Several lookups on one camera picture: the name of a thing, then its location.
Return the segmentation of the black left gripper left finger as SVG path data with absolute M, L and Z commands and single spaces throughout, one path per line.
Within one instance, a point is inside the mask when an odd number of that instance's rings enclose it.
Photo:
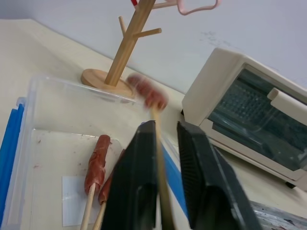
M 154 229 L 157 193 L 155 122 L 151 120 L 139 125 L 115 166 L 102 229 Z

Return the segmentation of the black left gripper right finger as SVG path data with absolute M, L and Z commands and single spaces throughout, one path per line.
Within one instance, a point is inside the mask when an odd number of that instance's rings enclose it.
M 195 125 L 178 122 L 181 177 L 193 230 L 260 230 L 237 176 Z

